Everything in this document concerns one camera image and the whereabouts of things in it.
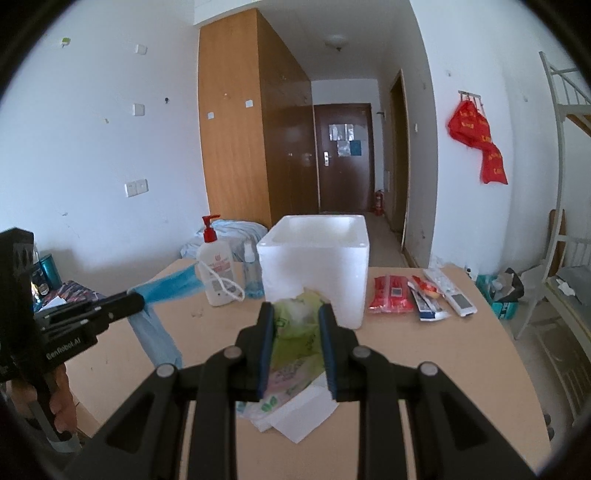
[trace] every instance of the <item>brown cabinet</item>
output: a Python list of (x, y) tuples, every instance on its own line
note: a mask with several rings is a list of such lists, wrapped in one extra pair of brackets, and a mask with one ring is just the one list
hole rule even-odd
[(310, 80), (257, 9), (201, 29), (198, 78), (211, 212), (267, 227), (318, 213)]

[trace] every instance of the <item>bunk bed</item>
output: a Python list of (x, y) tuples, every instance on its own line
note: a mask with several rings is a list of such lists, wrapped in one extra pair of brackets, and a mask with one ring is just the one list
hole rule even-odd
[[(591, 137), (591, 98), (581, 89), (573, 74), (576, 68), (558, 69), (543, 52), (540, 57), (554, 104), (558, 133), (558, 196), (556, 214), (545, 259), (542, 261), (541, 282), (529, 300), (524, 318), (511, 323), (514, 338), (518, 340), (530, 324), (537, 304), (546, 298), (560, 317), (534, 322), (534, 333), (547, 354), (565, 390), (569, 406), (576, 418), (591, 394), (591, 238), (578, 238), (561, 233), (564, 211), (565, 161), (564, 123), (571, 121)], [(564, 88), (560, 98), (557, 83)], [(558, 271), (550, 276), (555, 255), (560, 256)], [(566, 295), (560, 288), (562, 281), (578, 282), (575, 296)], [(553, 341), (553, 333), (562, 329), (566, 342)]]

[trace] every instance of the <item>remote control screen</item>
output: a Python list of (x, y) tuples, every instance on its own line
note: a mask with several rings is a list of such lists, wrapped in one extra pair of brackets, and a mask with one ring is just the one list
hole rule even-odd
[(461, 293), (458, 293), (457, 295), (452, 295), (452, 298), (456, 301), (456, 303), (460, 306), (461, 309), (468, 309), (472, 306), (468, 299)]

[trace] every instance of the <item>mask ear loop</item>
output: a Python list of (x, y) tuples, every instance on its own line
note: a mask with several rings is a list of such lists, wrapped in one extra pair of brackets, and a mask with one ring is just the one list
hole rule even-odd
[[(234, 300), (237, 301), (244, 301), (244, 289), (238, 285), (235, 281), (230, 280), (229, 278), (224, 278), (224, 277), (220, 277), (216, 272), (214, 272), (211, 268), (209, 268), (209, 265), (207, 265), (205, 262), (202, 261), (198, 261), (197, 263), (200, 263), (202, 266), (204, 266), (208, 272), (211, 273), (211, 275), (213, 275), (215, 277), (215, 279), (220, 282), (220, 286), (222, 287), (222, 290), (224, 291), (225, 294), (227, 294), (228, 296), (230, 296), (231, 298), (233, 298)], [(239, 292), (240, 292), (240, 296), (233, 294), (231, 291), (228, 291), (228, 289), (226, 288), (226, 286), (224, 285), (224, 282), (227, 282), (230, 286), (236, 288)]]

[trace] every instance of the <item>fire extinguisher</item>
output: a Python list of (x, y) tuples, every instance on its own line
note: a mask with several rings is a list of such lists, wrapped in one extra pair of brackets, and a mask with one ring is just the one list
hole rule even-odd
[(375, 193), (374, 213), (379, 217), (384, 214), (384, 191), (383, 190), (378, 190)]

